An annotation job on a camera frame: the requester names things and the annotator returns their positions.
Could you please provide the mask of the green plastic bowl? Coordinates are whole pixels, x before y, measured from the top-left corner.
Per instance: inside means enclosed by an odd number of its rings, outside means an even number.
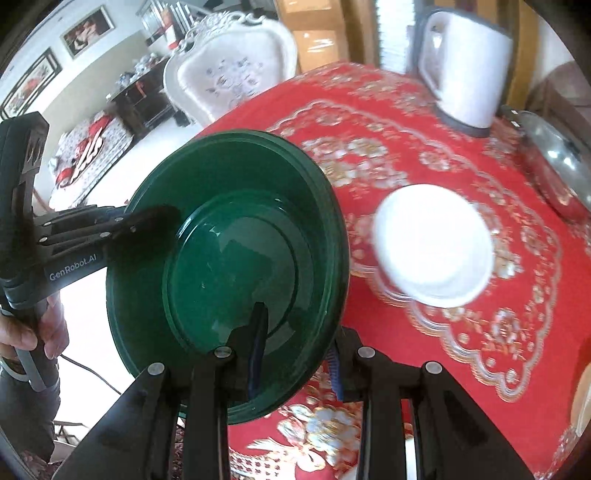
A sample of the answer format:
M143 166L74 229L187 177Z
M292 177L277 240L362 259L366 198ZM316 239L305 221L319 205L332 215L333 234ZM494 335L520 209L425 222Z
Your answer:
M111 336L127 371L188 372L266 305L259 389L228 420L259 419L315 373L339 326L349 242L332 185L286 139L256 130L201 136L140 184L130 213L171 206L177 218L132 240L108 266Z

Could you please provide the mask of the white ceramic bowl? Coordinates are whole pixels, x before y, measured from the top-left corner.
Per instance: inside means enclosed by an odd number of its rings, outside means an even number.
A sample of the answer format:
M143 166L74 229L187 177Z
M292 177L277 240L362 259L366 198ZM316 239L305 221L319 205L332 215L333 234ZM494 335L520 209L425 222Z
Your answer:
M472 302L493 273L492 234L483 217L468 200L438 185L390 193L374 214L372 242L388 280L428 306Z

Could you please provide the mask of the floral sofa with red cushions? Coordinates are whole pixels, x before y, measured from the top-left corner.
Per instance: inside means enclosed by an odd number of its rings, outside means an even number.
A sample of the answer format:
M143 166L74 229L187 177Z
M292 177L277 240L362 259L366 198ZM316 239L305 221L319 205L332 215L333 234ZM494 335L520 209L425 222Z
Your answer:
M112 166L127 152L133 133L115 113L100 110L63 133L55 154L48 161L53 181L51 210L74 208Z

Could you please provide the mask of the red floral tablecloth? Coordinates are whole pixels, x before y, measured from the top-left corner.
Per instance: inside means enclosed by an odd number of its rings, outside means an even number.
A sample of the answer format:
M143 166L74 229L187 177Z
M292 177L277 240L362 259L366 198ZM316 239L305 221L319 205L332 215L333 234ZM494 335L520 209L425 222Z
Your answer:
M345 216L344 317L394 360L441 362L539 479L590 417L590 233L519 168L516 136L445 126L417 79L352 63L304 73L225 114L301 147Z

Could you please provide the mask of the dark wooden sideboard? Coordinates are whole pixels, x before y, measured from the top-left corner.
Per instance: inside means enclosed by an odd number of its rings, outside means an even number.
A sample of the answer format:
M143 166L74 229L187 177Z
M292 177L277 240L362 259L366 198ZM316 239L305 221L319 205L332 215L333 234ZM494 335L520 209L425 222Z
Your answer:
M168 59L109 97L111 109L139 140L173 116L174 108L164 93L163 73Z

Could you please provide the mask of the white ornate chair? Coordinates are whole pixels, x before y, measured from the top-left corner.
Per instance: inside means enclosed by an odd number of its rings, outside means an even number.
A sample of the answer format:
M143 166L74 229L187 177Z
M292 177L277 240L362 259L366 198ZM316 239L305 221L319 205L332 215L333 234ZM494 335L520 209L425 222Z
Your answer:
M297 43L286 26L252 13L215 12L188 30L166 63L170 103L207 126L297 73Z

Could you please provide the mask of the white electric kettle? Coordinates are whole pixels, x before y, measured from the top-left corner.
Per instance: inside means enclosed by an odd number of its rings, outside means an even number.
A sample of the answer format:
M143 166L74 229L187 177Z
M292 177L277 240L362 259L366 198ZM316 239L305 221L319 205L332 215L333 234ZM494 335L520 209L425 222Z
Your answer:
M472 137L490 135L512 54L506 30L463 10L431 7L415 27L413 67L436 115Z

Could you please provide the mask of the framed wall picture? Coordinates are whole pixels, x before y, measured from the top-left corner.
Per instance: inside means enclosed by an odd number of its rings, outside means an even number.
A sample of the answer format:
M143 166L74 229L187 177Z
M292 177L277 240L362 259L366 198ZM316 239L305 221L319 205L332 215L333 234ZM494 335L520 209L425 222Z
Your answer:
M97 7L61 35L61 40L72 59L115 28L104 5Z
M27 69L1 104L1 119L23 115L33 101L55 79L62 68L48 48Z

